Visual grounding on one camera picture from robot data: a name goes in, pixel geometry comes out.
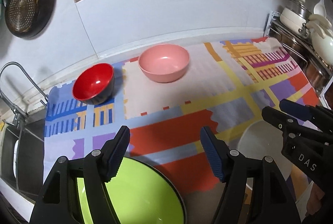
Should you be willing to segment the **operator right hand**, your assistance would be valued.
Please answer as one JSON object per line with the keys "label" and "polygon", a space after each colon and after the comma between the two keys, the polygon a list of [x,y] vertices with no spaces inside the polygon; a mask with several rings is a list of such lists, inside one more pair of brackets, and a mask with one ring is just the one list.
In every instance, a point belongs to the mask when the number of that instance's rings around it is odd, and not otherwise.
{"label": "operator right hand", "polygon": [[314,183],[311,194],[307,202],[306,216],[314,215],[321,208],[321,199],[324,197],[324,192]]}

